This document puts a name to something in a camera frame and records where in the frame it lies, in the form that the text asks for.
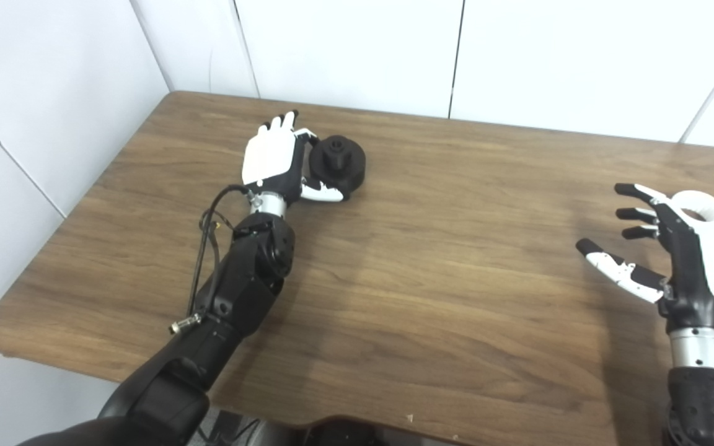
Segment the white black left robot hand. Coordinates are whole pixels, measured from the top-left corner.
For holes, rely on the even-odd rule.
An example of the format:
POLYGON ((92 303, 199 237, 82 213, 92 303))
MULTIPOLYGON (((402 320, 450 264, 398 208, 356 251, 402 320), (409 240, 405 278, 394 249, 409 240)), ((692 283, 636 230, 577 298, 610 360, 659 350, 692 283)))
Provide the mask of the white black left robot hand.
POLYGON ((340 203, 348 193, 305 175, 305 154, 320 139, 309 129, 296 129, 297 110, 261 124, 249 139, 242 164, 242 182, 249 192, 253 214, 272 214, 283 219, 300 199, 340 203))

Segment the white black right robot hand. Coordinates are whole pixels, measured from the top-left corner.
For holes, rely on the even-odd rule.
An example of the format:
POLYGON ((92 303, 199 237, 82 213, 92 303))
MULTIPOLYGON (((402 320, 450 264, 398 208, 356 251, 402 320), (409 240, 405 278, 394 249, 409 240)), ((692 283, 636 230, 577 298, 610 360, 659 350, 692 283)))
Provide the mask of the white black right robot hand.
POLYGON ((646 203, 615 212, 621 220, 640 221, 624 229, 623 238, 657 240, 671 257, 671 273, 627 262, 587 238, 575 247, 619 288, 656 305, 666 320, 674 367, 714 368, 714 196, 698 190, 668 196, 636 183, 618 183, 614 190, 646 203))

